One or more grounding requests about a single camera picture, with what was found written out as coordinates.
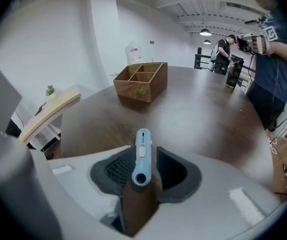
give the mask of camera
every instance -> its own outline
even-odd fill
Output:
[[[237,36],[237,43],[239,49],[244,53],[252,53],[252,49],[249,46],[249,41],[252,41],[253,34],[241,34]]]

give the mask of table surface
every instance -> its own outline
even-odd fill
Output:
[[[48,119],[57,114],[59,116],[60,110],[80,99],[81,94],[76,86],[72,86],[62,93],[49,100],[42,108],[40,113],[34,115],[22,130],[18,140],[25,142],[31,135],[36,135],[38,128],[43,125]]]
[[[154,146],[175,148],[232,164],[273,189],[273,162],[260,119],[239,86],[224,75],[168,67],[168,87],[152,103],[117,96],[108,87],[69,108],[62,118],[62,157],[134,145],[148,128]]]

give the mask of man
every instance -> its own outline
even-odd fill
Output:
[[[273,27],[277,39],[269,42],[269,49],[264,38],[261,44],[252,38],[253,50],[262,54],[255,58],[255,78],[247,93],[257,111],[263,128],[273,131],[276,120],[287,102],[287,18],[278,7],[276,0],[256,0],[265,10],[270,11],[262,29]]]
[[[236,37],[231,34],[218,42],[218,55],[215,59],[214,72],[225,75],[230,61],[230,46],[236,42]]]

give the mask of ceiling light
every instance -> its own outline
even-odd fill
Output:
[[[202,35],[202,36],[211,36],[212,34],[209,32],[208,29],[204,28],[203,30],[200,31],[200,35]]]

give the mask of potted plant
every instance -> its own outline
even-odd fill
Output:
[[[48,96],[49,100],[53,99],[56,96],[55,90],[56,89],[53,87],[53,85],[48,85],[48,88],[45,91],[45,93],[46,93],[46,96]]]

